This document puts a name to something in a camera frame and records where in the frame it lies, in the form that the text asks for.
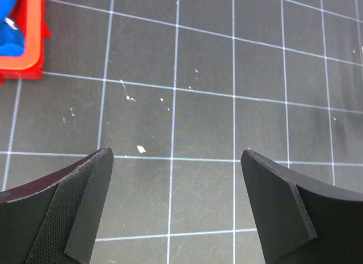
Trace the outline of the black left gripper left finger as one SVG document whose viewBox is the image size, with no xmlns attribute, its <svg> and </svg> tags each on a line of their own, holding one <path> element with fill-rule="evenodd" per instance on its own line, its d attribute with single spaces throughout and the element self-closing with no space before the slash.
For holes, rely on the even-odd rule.
<svg viewBox="0 0 363 264">
<path fill-rule="evenodd" d="M 90 263 L 113 169 L 111 148 L 1 192 L 1 263 Z"/>
</svg>

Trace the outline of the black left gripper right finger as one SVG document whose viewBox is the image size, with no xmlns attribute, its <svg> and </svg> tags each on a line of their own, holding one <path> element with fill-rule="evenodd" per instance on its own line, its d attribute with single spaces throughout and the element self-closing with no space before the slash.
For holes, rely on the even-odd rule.
<svg viewBox="0 0 363 264">
<path fill-rule="evenodd" d="M 266 263 L 362 263 L 361 193 L 253 150 L 240 161 Z"/>
</svg>

